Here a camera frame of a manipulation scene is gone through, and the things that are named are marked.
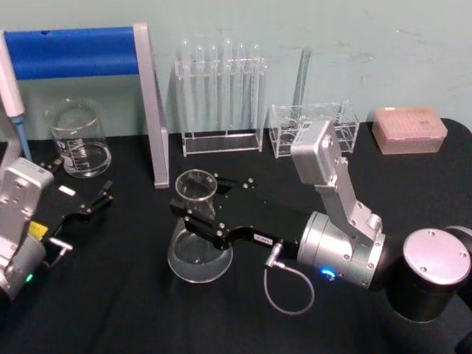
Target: pipette tip box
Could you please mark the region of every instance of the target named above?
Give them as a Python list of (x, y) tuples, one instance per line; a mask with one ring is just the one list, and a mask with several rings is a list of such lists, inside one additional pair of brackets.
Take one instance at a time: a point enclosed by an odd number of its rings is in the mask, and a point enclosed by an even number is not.
[(380, 108), (372, 132), (382, 154), (436, 153), (448, 133), (439, 114), (430, 107)]

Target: blue led light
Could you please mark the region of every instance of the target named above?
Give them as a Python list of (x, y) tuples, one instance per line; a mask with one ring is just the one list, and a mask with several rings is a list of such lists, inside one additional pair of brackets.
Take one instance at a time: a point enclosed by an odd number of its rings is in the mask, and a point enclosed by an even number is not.
[(323, 277), (328, 279), (330, 282), (336, 278), (336, 273), (333, 269), (328, 267), (321, 267), (319, 272), (322, 274)]

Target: silver robot arm segment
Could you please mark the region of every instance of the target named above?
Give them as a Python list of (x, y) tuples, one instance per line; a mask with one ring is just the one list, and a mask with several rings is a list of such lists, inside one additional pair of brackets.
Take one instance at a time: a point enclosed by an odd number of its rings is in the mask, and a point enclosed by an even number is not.
[(320, 120), (300, 131), (291, 155), (302, 183), (315, 186), (327, 212), (311, 215), (298, 261), (328, 279), (370, 287), (384, 247), (382, 220), (356, 199), (333, 123)]

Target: blue bar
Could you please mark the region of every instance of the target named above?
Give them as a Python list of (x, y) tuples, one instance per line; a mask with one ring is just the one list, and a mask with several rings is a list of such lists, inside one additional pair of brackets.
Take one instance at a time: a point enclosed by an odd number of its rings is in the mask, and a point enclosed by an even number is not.
[(138, 74), (133, 27), (6, 32), (18, 80)]

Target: light blue wall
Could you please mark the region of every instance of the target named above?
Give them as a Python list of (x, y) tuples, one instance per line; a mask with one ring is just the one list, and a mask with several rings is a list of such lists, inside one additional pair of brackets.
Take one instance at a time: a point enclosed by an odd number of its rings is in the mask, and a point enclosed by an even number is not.
[[(0, 0), (0, 26), (148, 22), (171, 130), (167, 92), (176, 49), (196, 35), (257, 42), (269, 66), (268, 104), (291, 103), (301, 48), (311, 46), (306, 103), (350, 99), (360, 119), (385, 105), (432, 105), (472, 128), (471, 8), (466, 0)], [(47, 137), (41, 112), (65, 94), (98, 99), (107, 135), (139, 133), (135, 79), (22, 83), (29, 137)]]

